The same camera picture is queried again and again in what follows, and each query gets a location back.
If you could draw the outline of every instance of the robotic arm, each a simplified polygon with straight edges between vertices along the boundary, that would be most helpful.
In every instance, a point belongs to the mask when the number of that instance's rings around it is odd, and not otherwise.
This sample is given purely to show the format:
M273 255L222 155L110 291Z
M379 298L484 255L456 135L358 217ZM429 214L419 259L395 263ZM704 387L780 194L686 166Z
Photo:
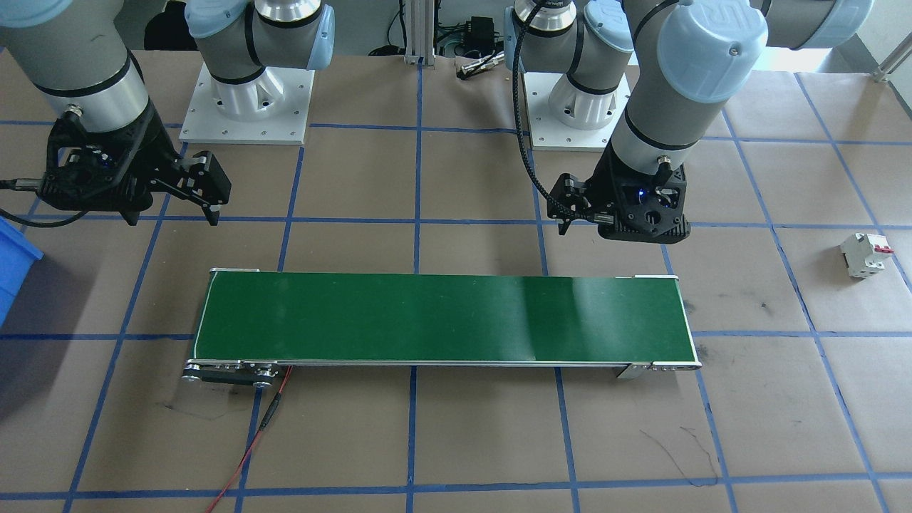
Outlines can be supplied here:
M613 0L592 0L590 5L593 2L606 9L623 9L640 78L592 177L580 181L570 173L562 174L546 194L548 215L560 223L561 235L571 222L584 219L597 224L606 239L660 244L674 244L689 235L683 212L684 162L726 101L747 80L763 47L839 45L861 26L873 4L873 0L626 0L618 5ZM539 17L549 19L569 11L568 4L517 0L513 21L507 23L520 24L514 51L523 63L525 52L531 53L533 47L562 51L561 38L554 32L531 27ZM522 48L524 38L529 40L528 48ZM618 60L605 68L615 69Z
M211 152L174 150L140 67L114 27L122 0L0 0L0 45L59 118L41 179L0 182L60 210L119 212L135 225L164 192L198 204L211 225L231 182Z

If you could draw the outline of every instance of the blue storage bin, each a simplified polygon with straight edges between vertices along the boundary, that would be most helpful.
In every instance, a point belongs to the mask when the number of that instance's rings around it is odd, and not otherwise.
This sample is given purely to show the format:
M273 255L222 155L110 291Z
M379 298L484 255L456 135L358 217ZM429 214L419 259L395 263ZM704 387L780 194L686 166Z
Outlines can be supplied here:
M0 220L0 326L13 305L28 269L44 254L18 230Z

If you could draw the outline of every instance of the grid line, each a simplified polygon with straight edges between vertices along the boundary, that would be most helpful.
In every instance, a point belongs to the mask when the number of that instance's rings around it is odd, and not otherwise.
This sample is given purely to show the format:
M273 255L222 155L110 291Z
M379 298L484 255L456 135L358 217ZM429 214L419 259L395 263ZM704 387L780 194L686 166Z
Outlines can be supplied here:
M725 120L725 123L728 125L729 130L732 135L735 135L734 127L731 125L731 120L729 119L728 112L725 109L722 110L722 118ZM785 267L785 272L788 275L789 281L792 283L792 289L794 290L795 296L798 298L798 302L801 305L802 313L804 314L804 320L807 322L807 326L811 331L812 338L814 339L814 345L817 348L818 353L820 354L821 363L824 366L827 378L830 381L830 385L833 388L833 393L836 397L836 401L839 404L840 409L843 412L843 417L846 423L846 426L849 429L849 432L852 435L852 438L855 442L855 448L858 451L858 455L861 457L862 463L865 466L865 471L868 474L868 478L871 481L871 486L874 488L874 493L877 497L877 502L880 504L880 508L883 513L888 513L889 508L886 505L886 500L884 499L884 494L880 488L880 484L877 482L876 475L874 473L873 467L871 467L871 462L867 457L867 452L865 450L864 444L862 444L861 437L858 435L858 430L855 427L855 421L852 419L852 415L848 410L848 407L845 404L845 399L843 398L842 391L839 389L839 383L837 382L835 375L833 374L833 369L830 367L830 362L826 356L826 350L824 345L821 343L820 335L817 332L817 328L814 326L814 320L811 318L810 310L807 308L807 303L804 300L804 295L801 291L801 288L798 285L798 280L795 277L794 271L792 269L792 264L789 262L788 255L785 253L785 248L782 245L782 240L780 240L779 234L776 232L775 226L772 224L772 218L770 217L770 211L766 206L766 202L763 200L763 195L760 191L760 186L757 184L757 181L751 170L751 165L748 163L747 156L744 154L744 150L741 147L739 141L735 142L735 147L738 150L738 154L741 157L741 163L744 166L744 171L748 175L748 179L751 182L754 193L757 196L757 201L760 203L760 208L763 211L763 217L766 219L766 222L770 225L770 234L772 235L772 240L776 245L776 250L779 252L780 259L782 264Z
M667 245L661 245L662 258L665 260L665 272L670 275L675 274L675 268L671 264L671 254L668 252ZM725 453L722 451L722 441L719 438L719 430L716 428L716 418L712 413L710 406L710 395L706 391L706 383L703 382L703 372L697 369L697 388L700 390L700 402L703 403L703 412L706 414L706 424L710 429L712 444L716 448L716 460L719 462L720 481L725 486L725 495L729 500L729 509L731 513L738 513L738 501L735 499L734 488L731 486L731 476L729 475L729 466L725 461ZM711 480L708 485L718 484L716 480Z
M570 440L570 421L567 417L567 403L564 396L564 374L560 367L554 367L554 384L557 385L557 406L561 411L561 431L564 433L564 452L567 458L567 475L570 478L570 500L574 513L580 513L579 490L576 488L576 463L573 457L573 442Z
M888 472L876 474L881 480L912 480L912 472ZM867 481L868 474L782 474L767 476L731 476L733 485L762 485L771 483L823 483L845 481ZM527 491L527 490L569 490L578 489L614 489L614 488L661 488L712 486L714 477L690 479L618 479L607 481L552 481L541 483L490 483L490 484L428 484L415 485L415 494L436 494L452 492L492 492L492 491ZM301 496L351 496L351 495L405 495L407 488L402 487L258 487L247 488L246 497L301 497ZM0 501L35 501L35 500L73 500L118 499L118 498L194 498L215 497L217 489L148 489L148 490L87 490L70 493L62 492L0 492ZM229 490L226 497L237 497L237 490Z
M415 240L412 254L412 273L421 271L421 131L424 115L424 58L418 61L418 94L415 109ZM405 512L415 510L415 438L418 429L418 366L409 370L409 433L406 443L406 496Z
M528 150L529 163L532 165L532 169L535 169L535 157L534 152L530 149ZM547 247L544 243L544 224L542 219L542 204L538 197L538 189L535 188L534 184L531 184L532 187L532 201L533 207L535 208L535 230L538 234L538 257L542 261L542 276L550 276L551 272L548 270L548 255Z
M181 156L186 152L187 144L184 143L181 147ZM170 201L169 196L165 196L164 200L161 202L161 212L164 213L168 209L168 203ZM155 243L158 239L159 232L161 231L162 221L158 221L155 224L155 228L152 230L152 235L149 240L149 245L146 248L146 254L142 259L142 265L140 266L140 272L136 277L136 284L133 286L133 292L130 296L130 302L127 304L127 311L124 314L123 322L120 325L120 334L118 336L117 342L114 344L114 350L111 352L110 361L108 363L108 369L105 372L104 381L101 384L101 390L98 392L98 400L96 401L95 411L92 414L92 419L88 425L88 431L86 433L86 439L82 445L82 451L79 455L79 460L76 464L76 470L73 472L73 480L70 483L69 492L67 499L64 502L63 512L69 513L69 510L73 507L73 496L78 490L79 481L82 479L82 472L85 470L86 462L88 461L88 452L91 449L92 442L95 439L95 432L98 429L98 421L101 419L101 413L104 409L105 399L108 396L108 389L110 387L111 381L114 378L114 368L117 366L117 360L120 356L120 349L123 347L124 336L127 333L127 327L130 324L130 319L133 315L133 310L136 308L136 300L140 295L140 289L142 288L142 280L146 276L146 270L149 268L149 263L152 258L152 251L155 249Z

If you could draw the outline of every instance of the black cable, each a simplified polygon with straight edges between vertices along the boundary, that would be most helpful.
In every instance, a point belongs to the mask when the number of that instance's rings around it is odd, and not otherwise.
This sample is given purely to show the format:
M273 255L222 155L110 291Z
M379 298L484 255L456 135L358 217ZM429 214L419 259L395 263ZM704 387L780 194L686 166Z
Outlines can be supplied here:
M0 217L4 217L14 223L19 223L20 225L28 226L30 228L59 228L60 226L66 226L66 225L69 225L70 223L74 223L74 222L78 221L83 215L86 215L86 214L88 214L88 210L83 210L82 212L80 212L68 219L64 219L63 221L56 221L54 223L36 223L35 221L29 221L27 219L23 219L22 217L19 217L18 215L12 215L12 214L8 213L6 210L0 208Z
M399 2L399 11L389 20L389 26L387 27L387 44L390 46L393 46L393 42L389 40L389 31L393 29L393 24L396 23L396 18L398 16L402 16L402 8L402 2Z
M403 0L399 0L399 24L402 26L402 47L408 48L409 40L405 35L405 2Z
M544 189L542 183L539 182L538 178L535 176L535 169L533 169L532 163L529 162L529 152L525 149L525 141L523 140L523 116L519 110L519 56L523 49L523 39L525 38L526 32L529 31L532 20L547 2L548 0L537 0L535 2L535 7L533 7L529 16L525 18L525 21L520 26L519 34L516 35L516 49L513 54L513 115L516 120L516 140L519 142L519 155L523 159L525 172L529 175L529 179L532 180L535 189L544 197L545 201L547 201L548 204L552 204L558 212L569 219L586 219L582 214L574 212L563 204L558 203L557 200Z

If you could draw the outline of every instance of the light blue joint cap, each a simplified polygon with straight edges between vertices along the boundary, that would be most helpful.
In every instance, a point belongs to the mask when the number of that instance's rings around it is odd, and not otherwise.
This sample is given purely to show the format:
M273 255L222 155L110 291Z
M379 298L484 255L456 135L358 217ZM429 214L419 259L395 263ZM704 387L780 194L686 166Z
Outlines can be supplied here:
M681 0L658 35L658 65L685 98L717 103L744 85L768 35L749 0Z
M316 31L314 48L310 50L307 69L326 69L333 60L333 46L336 44L336 13L330 5L323 5L320 26Z
M203 39L218 34L244 15L248 0L190 0L183 12L190 35Z
M627 15L617 0L589 0L584 18L589 29L606 45L624 53L633 52Z
M513 8L503 11L503 64L513 71L513 57L516 55L516 24L513 21ZM519 60L519 72L525 73L523 59Z
M871 14L874 0L836 0L830 14L803 45L804 48L832 48L842 45L861 28Z
M60 16L72 3L73 0L0 0L0 26L39 26Z

